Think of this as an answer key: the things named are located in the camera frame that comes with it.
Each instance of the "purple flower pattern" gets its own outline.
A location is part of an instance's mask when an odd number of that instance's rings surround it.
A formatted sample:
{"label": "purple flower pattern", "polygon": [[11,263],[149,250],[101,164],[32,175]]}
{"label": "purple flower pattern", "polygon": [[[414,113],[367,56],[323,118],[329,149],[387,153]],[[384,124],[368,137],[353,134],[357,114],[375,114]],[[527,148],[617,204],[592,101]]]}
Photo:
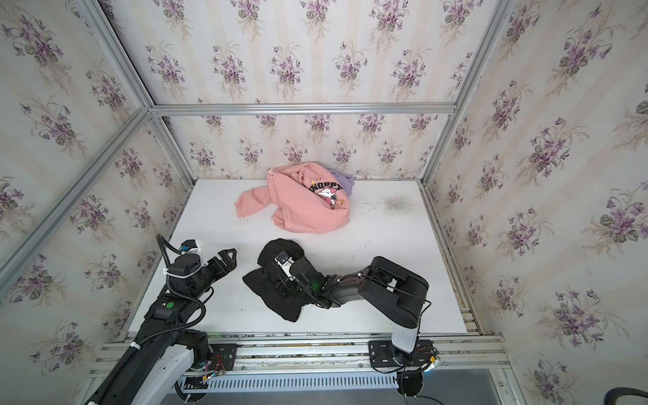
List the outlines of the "purple flower pattern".
{"label": "purple flower pattern", "polygon": [[452,155],[450,157],[452,159],[458,158],[461,154],[461,150],[470,145],[474,134],[474,131],[470,129],[470,121],[468,120],[468,117],[464,117],[461,124],[459,124],[457,129],[454,130],[454,138],[452,140],[452,146],[450,146],[450,149],[452,150]]}
{"label": "purple flower pattern", "polygon": [[520,284],[518,276],[514,275],[508,278],[502,276],[499,288],[492,292],[491,299],[495,305],[491,309],[499,315],[505,314],[506,311],[515,312],[518,318],[521,318],[524,316],[525,307],[521,296],[523,291],[524,284]]}
{"label": "purple flower pattern", "polygon": [[137,261],[137,267],[143,277],[148,277],[153,270],[153,266],[155,266],[157,259],[157,252],[155,250],[146,250],[147,247],[148,243],[142,248],[142,259]]}
{"label": "purple flower pattern", "polygon": [[182,39],[189,37],[190,28],[187,26],[188,19],[185,19],[185,0],[153,0],[158,7],[162,7],[167,23],[171,30],[178,29]]}
{"label": "purple flower pattern", "polygon": [[366,168],[365,170],[356,170],[356,174],[353,175],[353,178],[360,179],[360,180],[373,179],[373,169],[369,167]]}
{"label": "purple flower pattern", "polygon": [[619,335],[623,332],[630,338],[621,326],[623,319],[596,309],[601,299],[593,290],[581,294],[568,286],[565,292],[556,292],[556,300],[558,307],[549,303],[540,307],[540,311],[546,315],[538,325],[546,327],[546,335],[560,342],[561,346],[564,347],[564,341],[568,340],[572,347],[585,344],[595,350],[596,345],[604,340],[603,336],[610,325],[616,328]]}
{"label": "purple flower pattern", "polygon": [[171,227],[178,217],[180,209],[171,205],[171,200],[167,202],[167,210],[162,213],[162,219],[164,219],[167,227]]}
{"label": "purple flower pattern", "polygon": [[234,180],[240,180],[243,178],[243,176],[240,175],[239,172],[236,170],[231,170],[229,168],[221,167],[220,168],[220,173],[216,177],[217,179],[234,179]]}
{"label": "purple flower pattern", "polygon": [[535,27],[540,19],[540,0],[527,0],[513,7],[506,36],[500,45],[500,52],[504,52],[500,61],[508,59],[513,50],[518,46],[520,37],[529,27]]}
{"label": "purple flower pattern", "polygon": [[11,240],[20,233],[26,235],[35,225],[36,217],[31,210],[35,203],[25,205],[20,201],[25,194],[18,189],[11,188],[12,177],[0,178],[0,239]]}
{"label": "purple flower pattern", "polygon": [[474,10],[475,6],[481,7],[483,0],[449,0],[443,2],[443,12],[448,13],[444,18],[444,23],[441,24],[441,36],[446,37],[448,41],[446,45],[450,45],[459,39],[465,27],[466,17],[470,15],[470,11]]}
{"label": "purple flower pattern", "polygon": [[295,139],[286,139],[284,145],[281,152],[288,158],[289,165],[301,163],[304,155],[308,153],[306,146],[303,143],[297,142]]}
{"label": "purple flower pattern", "polygon": [[322,139],[328,136],[326,133],[329,131],[330,122],[330,114],[315,114],[306,116],[306,118],[304,119],[304,124],[308,124],[309,126],[307,130],[307,136],[308,138],[313,140],[313,145],[316,143],[321,143]]}
{"label": "purple flower pattern", "polygon": [[214,153],[209,149],[209,141],[203,139],[199,143],[191,142],[189,144],[191,145],[191,149],[189,149],[191,160],[196,161],[199,172],[205,177],[209,177],[216,166]]}
{"label": "purple flower pattern", "polygon": [[409,169],[407,168],[407,166],[405,166],[405,167],[399,167],[399,168],[396,170],[396,173],[395,173],[391,178],[393,178],[393,179],[398,179],[398,180],[403,180],[403,179],[413,179],[413,178],[416,178],[416,173],[414,173],[414,172],[412,172],[411,170],[409,170]]}
{"label": "purple flower pattern", "polygon": [[156,175],[157,184],[164,187],[169,193],[176,193],[176,184],[171,175],[171,165],[167,162],[156,163],[153,167],[153,174]]}
{"label": "purple flower pattern", "polygon": [[295,96],[295,92],[299,91],[296,85],[301,83],[299,74],[304,71],[295,55],[295,51],[299,48],[299,45],[292,42],[285,50],[282,47],[273,48],[276,56],[272,56],[270,60],[270,73],[277,75],[275,91],[282,95],[284,101],[291,100]]}
{"label": "purple flower pattern", "polygon": [[376,154],[378,155],[378,164],[387,171],[393,165],[396,157],[402,155],[402,153],[403,150],[401,145],[396,145],[392,140],[389,142],[384,141],[382,146],[376,151]]}
{"label": "purple flower pattern", "polygon": [[320,38],[325,37],[326,31],[328,28],[326,24],[326,13],[329,11],[329,6],[331,3],[335,3],[337,0],[299,0],[299,4],[306,9],[306,27],[308,34],[312,32],[317,34],[315,42]]}
{"label": "purple flower pattern", "polygon": [[[198,97],[198,104],[211,104],[208,99]],[[222,117],[220,115],[201,115],[201,118],[205,119],[205,126],[209,129],[209,132],[216,133],[216,136],[220,138],[221,135],[225,132],[225,126],[222,123]]]}
{"label": "purple flower pattern", "polygon": [[439,118],[439,114],[409,114],[410,119],[410,137],[413,141],[420,139],[425,135],[426,128]]}
{"label": "purple flower pattern", "polygon": [[570,389],[575,380],[569,378],[567,365],[562,362],[552,363],[541,354],[536,370],[529,369],[524,376],[531,382],[527,389],[534,400],[549,400],[554,404],[563,405],[571,402],[578,405]]}
{"label": "purple flower pattern", "polygon": [[461,87],[463,77],[466,75],[466,72],[468,71],[468,66],[470,65],[471,56],[472,56],[472,52],[466,53],[466,56],[461,61],[461,63],[454,67],[454,72],[450,77],[450,79],[452,79],[453,84],[448,90],[448,94],[446,95],[447,98],[451,98],[454,100],[456,95],[459,93],[459,88]]}
{"label": "purple flower pattern", "polygon": [[90,228],[92,237],[98,242],[102,242],[103,238],[113,240],[112,234],[115,233],[114,218],[107,217],[110,211],[103,205],[102,201],[102,198],[89,195],[81,201],[69,217],[70,223],[76,226],[79,233]]}
{"label": "purple flower pattern", "polygon": [[[643,92],[648,93],[648,84],[646,84]],[[623,116],[625,120],[615,127],[614,132],[621,130],[634,132],[634,134],[628,140],[616,145],[614,149],[630,148],[636,152],[641,143],[648,145],[648,100],[639,102],[634,112],[626,109]]]}
{"label": "purple flower pattern", "polygon": [[552,127],[540,129],[540,135],[532,138],[532,154],[525,154],[518,164],[520,168],[515,180],[522,179],[523,185],[531,182],[538,185],[538,175],[548,178],[555,168],[562,170],[564,162],[570,155],[570,145],[576,136],[579,139],[589,138],[583,132],[584,126],[567,127],[567,121],[558,117]]}
{"label": "purple flower pattern", "polygon": [[362,144],[372,143],[378,137],[378,132],[382,131],[385,123],[385,116],[382,114],[360,114],[358,116],[358,125],[362,128],[358,132],[358,139]]}
{"label": "purple flower pattern", "polygon": [[335,168],[344,171],[349,166],[351,156],[356,154],[356,149],[355,145],[348,143],[345,139],[338,139],[330,152],[335,157]]}
{"label": "purple flower pattern", "polygon": [[613,16],[611,7],[604,12],[599,3],[588,13],[582,25],[567,31],[569,38],[564,44],[566,55],[561,58],[558,66],[554,65],[551,69],[553,75],[547,79],[547,83],[552,82],[555,87],[547,97],[568,91],[570,82],[576,81],[576,74],[582,68],[595,58],[605,59],[612,50],[612,42],[607,41],[612,39],[614,29],[617,28],[608,24]]}
{"label": "purple flower pattern", "polygon": [[515,216],[509,218],[511,230],[504,230],[499,234],[501,241],[497,246],[503,256],[510,256],[515,260],[515,253],[520,257],[527,252],[533,254],[535,247],[540,244],[540,236],[543,231],[553,235],[551,224],[548,221],[541,221],[537,217],[538,213],[533,208],[529,208],[527,212],[517,212]]}
{"label": "purple flower pattern", "polygon": [[148,213],[148,202],[140,200],[133,203],[128,203],[124,213],[130,218],[130,227],[142,229],[151,235],[156,233],[156,223]]}
{"label": "purple flower pattern", "polygon": [[115,169],[122,178],[128,176],[133,187],[143,189],[146,184],[146,170],[143,170],[144,163],[139,160],[138,155],[139,152],[133,148],[125,148],[119,155],[120,158],[115,161]]}
{"label": "purple flower pattern", "polygon": [[419,172],[421,172],[428,164],[428,158],[432,154],[433,149],[434,149],[434,145],[430,145],[428,146],[428,149],[421,154],[421,157],[419,158],[419,162],[421,162],[421,168],[419,169]]}
{"label": "purple flower pattern", "polygon": [[149,56],[146,61],[149,64],[150,72],[156,73],[162,78],[162,88],[168,91],[174,99],[178,100],[184,96],[187,88],[182,85],[185,82],[185,78],[182,76],[182,70],[184,69],[171,56],[170,49],[171,44],[160,43],[157,48],[147,45],[146,51]]}
{"label": "purple flower pattern", "polygon": [[77,156],[85,159],[86,141],[79,138],[79,134],[75,133],[69,122],[72,111],[55,102],[53,96],[47,102],[34,99],[30,99],[30,101],[31,103],[27,105],[20,104],[20,108],[23,114],[32,121],[32,135],[53,140],[58,146],[61,146],[59,151],[67,153],[73,159]]}
{"label": "purple flower pattern", "polygon": [[502,170],[504,161],[500,158],[500,154],[496,154],[490,161],[484,161],[484,166],[481,168],[481,177],[475,186],[479,190],[479,194],[475,197],[480,200],[488,196],[488,192],[497,188],[498,190],[504,186],[504,178],[508,175]]}
{"label": "purple flower pattern", "polygon": [[450,221],[446,220],[443,223],[443,231],[451,244],[457,244],[457,224],[455,224],[454,218],[451,218]]}
{"label": "purple flower pattern", "polygon": [[34,302],[35,307],[43,303],[51,307],[51,300],[55,295],[65,298],[67,285],[63,280],[58,280],[58,275],[49,275],[48,269],[43,265],[46,260],[46,256],[36,255],[34,264],[29,266],[9,290],[9,303],[15,304],[29,299]]}
{"label": "purple flower pattern", "polygon": [[[268,101],[264,98],[262,100],[259,100],[258,98],[255,100],[256,104],[267,104]],[[276,130],[276,124],[277,124],[277,116],[276,115],[255,115],[255,117],[259,120],[259,126],[261,127],[261,130],[263,133],[268,134],[269,138],[272,138],[272,136],[275,134]]]}
{"label": "purple flower pattern", "polygon": [[473,266],[463,268],[463,281],[472,295],[477,292],[477,287],[483,288],[481,277],[477,275]]}
{"label": "purple flower pattern", "polygon": [[36,72],[45,83],[52,87],[54,82],[67,92],[65,87],[72,85],[68,73],[71,67],[61,62],[63,51],[54,43],[54,33],[46,29],[41,20],[15,4],[0,5],[0,20],[8,24],[1,26],[5,39],[12,41],[16,56],[33,56]]}
{"label": "purple flower pattern", "polygon": [[425,63],[423,55],[429,51],[427,48],[420,48],[412,53],[411,49],[403,51],[405,60],[400,59],[394,64],[395,69],[392,76],[398,78],[398,82],[391,88],[391,95],[397,102],[404,102],[414,94],[414,87],[419,87],[421,77],[425,75]]}
{"label": "purple flower pattern", "polygon": [[357,49],[353,42],[340,44],[340,54],[333,59],[335,67],[340,71],[338,82],[340,89],[346,90],[347,94],[353,92],[358,86],[360,79],[358,73],[363,66],[367,65],[367,58],[364,57],[366,49]]}
{"label": "purple flower pattern", "polygon": [[259,19],[259,5],[262,0],[229,0],[229,2],[238,8],[238,23],[241,24],[241,30],[245,34],[247,30],[252,33],[252,41],[261,34],[262,27],[259,25],[262,21]]}
{"label": "purple flower pattern", "polygon": [[637,201],[637,192],[648,191],[648,182],[643,182],[634,191],[612,189],[614,193],[607,201],[609,214],[600,218],[592,216],[592,227],[585,228],[583,233],[588,233],[597,240],[586,246],[597,255],[605,252],[610,257],[612,247],[623,253],[622,244],[628,241],[638,242],[639,239],[648,238],[648,212],[643,202]]}
{"label": "purple flower pattern", "polygon": [[477,218],[470,218],[470,225],[463,241],[466,242],[465,250],[473,250],[475,246],[481,245],[483,248],[488,244],[487,239],[491,238],[491,234],[486,232],[488,221],[484,219],[484,215],[479,215]]}
{"label": "purple flower pattern", "polygon": [[446,205],[445,209],[452,209],[455,203],[462,202],[464,192],[463,179],[461,178],[461,174],[458,174],[457,177],[450,180],[450,188],[448,189],[448,194],[446,194],[448,205]]}
{"label": "purple flower pattern", "polygon": [[83,275],[92,281],[92,291],[108,288],[111,292],[118,292],[122,285],[128,286],[128,277],[119,271],[116,260],[117,256],[107,255],[104,251],[101,259],[86,264],[88,269]]}
{"label": "purple flower pattern", "polygon": [[522,98],[533,94],[527,87],[529,85],[518,88],[518,82],[512,80],[509,83],[509,87],[506,90],[502,90],[498,98],[492,102],[492,106],[495,107],[495,112],[486,120],[486,131],[483,135],[483,138],[487,142],[499,139],[500,130],[506,131],[509,124],[515,122],[516,116],[520,112]]}
{"label": "purple flower pattern", "polygon": [[238,145],[237,152],[243,157],[245,166],[256,172],[259,169],[259,156],[263,153],[263,149],[258,143],[253,143],[249,139],[240,139]]}
{"label": "purple flower pattern", "polygon": [[648,27],[648,3],[643,2],[643,4],[640,4],[637,6],[637,11],[630,16],[630,18],[637,18],[643,14],[643,21],[639,28],[637,28],[637,32],[634,33],[632,38],[630,40],[633,40],[634,38],[637,38],[639,34],[642,33],[642,31]]}
{"label": "purple flower pattern", "polygon": [[408,0],[372,0],[373,6],[369,17],[378,20],[376,27],[371,30],[371,43],[376,44],[376,53],[386,51],[391,42],[396,40],[395,31],[403,28],[403,19],[410,11]]}
{"label": "purple flower pattern", "polygon": [[87,71],[86,77],[92,83],[92,94],[97,96],[99,106],[109,106],[110,116],[117,124],[124,124],[130,118],[130,108],[124,102],[126,96],[122,93],[119,83],[114,77],[102,69],[104,60],[98,61],[94,71]]}
{"label": "purple flower pattern", "polygon": [[108,331],[108,335],[116,340],[123,332],[128,318],[132,313],[131,302],[126,301],[117,305],[117,309],[106,315],[106,321],[101,326]]}
{"label": "purple flower pattern", "polygon": [[245,83],[246,68],[243,62],[238,58],[235,50],[238,49],[237,43],[228,43],[227,47],[214,46],[213,50],[216,56],[211,62],[214,64],[214,73],[221,76],[220,86],[223,93],[229,93],[232,101],[238,101],[241,98],[243,90],[242,83]]}
{"label": "purple flower pattern", "polygon": [[75,331],[78,324],[70,322],[67,326],[61,326],[63,321],[59,322],[54,332],[54,337],[41,341],[39,349],[36,353],[29,356],[29,360],[34,363],[40,363],[43,367],[42,374],[57,370],[61,365],[69,365],[70,368],[81,365],[83,355],[90,352],[94,348],[94,343],[81,339]]}

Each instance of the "mounting plate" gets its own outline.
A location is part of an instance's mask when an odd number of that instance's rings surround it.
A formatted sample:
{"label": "mounting plate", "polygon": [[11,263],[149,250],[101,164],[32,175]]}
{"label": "mounting plate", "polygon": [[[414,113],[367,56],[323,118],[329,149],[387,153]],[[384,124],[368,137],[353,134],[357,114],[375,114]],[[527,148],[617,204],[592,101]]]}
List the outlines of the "mounting plate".
{"label": "mounting plate", "polygon": [[[232,371],[234,370],[234,360],[237,359],[237,344],[231,343],[231,344],[222,344],[222,345],[209,345],[211,349],[214,351],[214,356],[216,354],[219,354],[220,356],[223,357],[223,364],[222,367],[219,367],[219,370],[222,370],[223,368],[225,371]],[[207,367],[207,370],[213,371],[214,368],[218,365],[218,361],[212,361],[209,367]]]}
{"label": "mounting plate", "polygon": [[[391,340],[370,340],[368,346],[369,361],[372,367],[389,367],[391,369],[400,367],[400,364],[394,361],[394,346],[391,344]],[[416,342],[412,352],[412,367],[420,367],[430,360],[429,351],[419,351],[427,346],[432,346],[432,340]]]}

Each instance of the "wall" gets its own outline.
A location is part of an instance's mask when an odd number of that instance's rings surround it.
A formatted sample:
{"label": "wall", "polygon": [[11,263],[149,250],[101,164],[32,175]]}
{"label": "wall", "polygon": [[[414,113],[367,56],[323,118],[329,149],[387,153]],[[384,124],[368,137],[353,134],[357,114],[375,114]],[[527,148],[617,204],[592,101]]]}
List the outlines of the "wall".
{"label": "wall", "polygon": [[[0,262],[137,109],[71,0],[0,4]],[[147,127],[0,301],[1,404],[67,404],[116,340],[187,191]]]}
{"label": "wall", "polygon": [[74,12],[71,0],[0,5],[0,258],[136,109]]}
{"label": "wall", "polygon": [[434,178],[530,404],[648,390],[647,13],[518,2]]}
{"label": "wall", "polygon": [[[156,103],[236,104],[452,102],[495,2],[102,4]],[[264,178],[269,167],[296,156],[359,178],[416,178],[445,116],[172,117],[170,123],[202,178]],[[199,165],[196,151],[213,164]],[[339,153],[349,161],[338,160]],[[395,154],[387,165],[385,153]]]}
{"label": "wall", "polygon": [[95,345],[128,325],[186,192],[143,127],[3,299],[0,403],[73,398]]}
{"label": "wall", "polygon": [[171,117],[170,130],[201,178],[266,177],[317,161],[356,178],[420,178],[446,114]]}

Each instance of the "white table surface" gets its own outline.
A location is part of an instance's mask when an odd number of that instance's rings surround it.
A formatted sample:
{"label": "white table surface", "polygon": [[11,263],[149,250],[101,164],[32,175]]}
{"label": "white table surface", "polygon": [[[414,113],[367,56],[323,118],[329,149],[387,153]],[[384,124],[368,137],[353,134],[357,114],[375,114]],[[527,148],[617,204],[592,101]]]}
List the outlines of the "white table surface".
{"label": "white table surface", "polygon": [[[427,298],[432,302],[423,314],[421,332],[466,333],[415,181],[356,181],[349,198],[349,223],[324,235],[279,229],[270,220],[276,210],[274,205],[253,216],[238,218],[234,203],[241,192],[264,185],[265,180],[201,179],[196,183],[171,244],[179,246],[184,240],[200,239],[207,260],[222,249],[235,248],[238,266],[213,284],[215,292],[206,304],[207,315],[194,329],[228,334],[391,332],[391,321],[365,300],[328,310],[307,305],[294,323],[266,307],[242,277],[259,268],[257,259],[266,243],[284,238],[296,241],[315,269],[325,275],[358,272],[374,256],[383,256],[418,273],[430,284]],[[168,254],[173,261],[176,254]],[[139,330],[146,311],[164,285],[163,267],[161,262],[129,332]]]}

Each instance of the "pink sweatshirt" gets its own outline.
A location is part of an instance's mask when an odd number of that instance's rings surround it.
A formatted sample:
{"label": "pink sweatshirt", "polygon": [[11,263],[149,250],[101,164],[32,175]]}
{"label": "pink sweatshirt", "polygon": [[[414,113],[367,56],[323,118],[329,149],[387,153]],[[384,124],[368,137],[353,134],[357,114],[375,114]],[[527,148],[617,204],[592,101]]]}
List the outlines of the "pink sweatshirt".
{"label": "pink sweatshirt", "polygon": [[251,189],[238,199],[238,217],[278,206],[272,220],[281,229],[297,233],[326,233],[349,221],[347,193],[335,177],[317,163],[268,170],[268,186]]}

